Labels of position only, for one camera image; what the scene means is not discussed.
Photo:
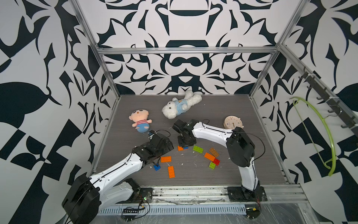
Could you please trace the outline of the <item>tan 2x4 lego brick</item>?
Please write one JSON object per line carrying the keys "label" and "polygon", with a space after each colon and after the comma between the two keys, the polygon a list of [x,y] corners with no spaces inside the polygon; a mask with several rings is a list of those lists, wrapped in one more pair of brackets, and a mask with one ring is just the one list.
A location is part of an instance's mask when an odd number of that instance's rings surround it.
{"label": "tan 2x4 lego brick", "polygon": [[220,154],[212,147],[210,148],[210,153],[215,156],[216,158],[220,156]]}

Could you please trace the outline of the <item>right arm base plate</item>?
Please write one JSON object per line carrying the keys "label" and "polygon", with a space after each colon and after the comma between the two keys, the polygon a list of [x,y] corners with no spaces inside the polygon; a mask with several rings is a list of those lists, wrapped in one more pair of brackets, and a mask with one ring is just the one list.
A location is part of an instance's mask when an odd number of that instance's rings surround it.
{"label": "right arm base plate", "polygon": [[250,191],[243,186],[227,187],[227,194],[231,202],[265,202],[268,200],[264,187],[258,186]]}

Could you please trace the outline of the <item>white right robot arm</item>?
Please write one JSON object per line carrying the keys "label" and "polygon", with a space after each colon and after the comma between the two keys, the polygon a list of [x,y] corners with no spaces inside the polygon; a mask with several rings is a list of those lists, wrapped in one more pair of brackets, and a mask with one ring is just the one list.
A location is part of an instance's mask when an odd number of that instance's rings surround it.
{"label": "white right robot arm", "polygon": [[231,161],[239,167],[242,188],[253,192],[259,187],[254,166],[255,145],[242,128],[223,129],[194,119],[188,123],[178,119],[172,128],[180,134],[178,143],[181,147],[193,146],[197,139],[212,141],[226,147]]}

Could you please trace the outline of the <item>pink round toy clock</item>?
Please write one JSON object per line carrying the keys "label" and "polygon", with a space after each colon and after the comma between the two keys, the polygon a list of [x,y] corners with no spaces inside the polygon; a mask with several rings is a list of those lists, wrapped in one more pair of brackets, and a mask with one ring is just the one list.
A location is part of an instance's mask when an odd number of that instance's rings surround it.
{"label": "pink round toy clock", "polygon": [[236,127],[244,128],[244,125],[239,117],[227,116],[224,119],[224,128],[234,130]]}

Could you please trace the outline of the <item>white teddy bear blue shirt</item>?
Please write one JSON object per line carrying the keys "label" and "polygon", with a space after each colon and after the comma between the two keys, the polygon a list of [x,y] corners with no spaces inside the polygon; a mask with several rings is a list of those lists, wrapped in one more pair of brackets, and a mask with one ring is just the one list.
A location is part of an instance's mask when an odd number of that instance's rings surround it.
{"label": "white teddy bear blue shirt", "polygon": [[162,113],[168,119],[174,119],[177,116],[187,112],[192,106],[202,101],[202,95],[193,93],[191,90],[185,92],[183,99],[173,98],[163,108]]}

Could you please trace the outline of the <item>black wall hook rack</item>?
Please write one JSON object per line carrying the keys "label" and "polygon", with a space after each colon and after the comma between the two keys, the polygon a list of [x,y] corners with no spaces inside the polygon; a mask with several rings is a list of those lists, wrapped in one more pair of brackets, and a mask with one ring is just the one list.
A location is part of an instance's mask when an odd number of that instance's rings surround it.
{"label": "black wall hook rack", "polygon": [[341,127],[350,129],[358,136],[358,116],[343,102],[342,98],[331,91],[321,81],[320,77],[307,69],[306,66],[303,67],[303,74],[299,79],[304,79],[308,83],[307,89],[312,89],[318,94],[317,100],[319,102],[326,103],[330,107],[328,116],[339,117],[344,123]]}

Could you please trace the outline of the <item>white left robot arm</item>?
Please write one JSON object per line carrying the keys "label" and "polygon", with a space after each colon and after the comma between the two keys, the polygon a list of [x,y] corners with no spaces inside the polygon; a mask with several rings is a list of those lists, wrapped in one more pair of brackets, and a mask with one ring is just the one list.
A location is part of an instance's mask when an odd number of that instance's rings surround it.
{"label": "white left robot arm", "polygon": [[117,164],[90,177],[85,174],[77,177],[62,202],[68,216],[65,222],[89,224],[100,210],[127,201],[135,190],[127,177],[172,150],[173,143],[168,137],[150,131],[149,141],[134,147]]}

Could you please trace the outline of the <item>orange 2x3 lego brick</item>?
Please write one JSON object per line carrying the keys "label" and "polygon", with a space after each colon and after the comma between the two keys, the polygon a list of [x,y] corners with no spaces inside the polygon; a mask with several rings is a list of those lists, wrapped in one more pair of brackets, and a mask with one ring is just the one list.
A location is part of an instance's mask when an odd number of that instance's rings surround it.
{"label": "orange 2x3 lego brick", "polygon": [[172,157],[171,157],[171,156],[163,156],[163,157],[161,157],[160,161],[161,161],[162,163],[171,162],[171,161],[172,161]]}

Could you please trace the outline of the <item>lime green 2x2 lego brick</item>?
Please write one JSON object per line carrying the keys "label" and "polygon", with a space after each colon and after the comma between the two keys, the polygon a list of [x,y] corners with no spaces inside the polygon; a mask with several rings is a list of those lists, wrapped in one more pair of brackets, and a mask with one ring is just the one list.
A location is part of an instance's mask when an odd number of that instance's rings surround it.
{"label": "lime green 2x2 lego brick", "polygon": [[209,167],[210,167],[211,169],[215,169],[216,164],[215,164],[215,163],[213,163],[213,162],[210,162]]}

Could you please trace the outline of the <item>plush doll striped shirt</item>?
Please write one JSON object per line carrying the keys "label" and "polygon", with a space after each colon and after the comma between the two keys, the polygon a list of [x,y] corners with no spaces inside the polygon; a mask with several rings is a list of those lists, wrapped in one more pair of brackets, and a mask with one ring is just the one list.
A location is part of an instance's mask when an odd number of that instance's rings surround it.
{"label": "plush doll striped shirt", "polygon": [[150,124],[153,122],[151,119],[148,119],[149,112],[145,109],[139,109],[134,111],[129,119],[133,122],[132,127],[134,127],[139,133],[145,133],[149,131]]}

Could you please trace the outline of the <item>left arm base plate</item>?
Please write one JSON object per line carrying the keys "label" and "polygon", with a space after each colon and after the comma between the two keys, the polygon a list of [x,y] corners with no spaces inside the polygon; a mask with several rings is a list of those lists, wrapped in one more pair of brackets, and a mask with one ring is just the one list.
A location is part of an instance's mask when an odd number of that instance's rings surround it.
{"label": "left arm base plate", "polygon": [[140,188],[134,190],[130,198],[122,203],[139,203],[145,200],[149,203],[153,200],[153,188]]}

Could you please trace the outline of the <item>red 2x2 lego brick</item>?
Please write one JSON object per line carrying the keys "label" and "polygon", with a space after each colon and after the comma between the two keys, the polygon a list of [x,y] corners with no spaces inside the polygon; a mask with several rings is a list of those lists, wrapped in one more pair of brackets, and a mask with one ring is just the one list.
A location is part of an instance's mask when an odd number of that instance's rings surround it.
{"label": "red 2x2 lego brick", "polygon": [[218,166],[218,165],[220,164],[220,160],[214,159],[213,163],[214,163],[216,166]]}

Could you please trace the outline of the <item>blue 2x2 lego brick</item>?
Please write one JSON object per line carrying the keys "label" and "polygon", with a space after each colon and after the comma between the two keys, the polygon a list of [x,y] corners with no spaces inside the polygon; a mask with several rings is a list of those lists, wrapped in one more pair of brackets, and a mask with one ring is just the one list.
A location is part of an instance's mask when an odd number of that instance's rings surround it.
{"label": "blue 2x2 lego brick", "polygon": [[154,167],[155,171],[158,171],[161,168],[159,165],[154,165],[153,167]]}

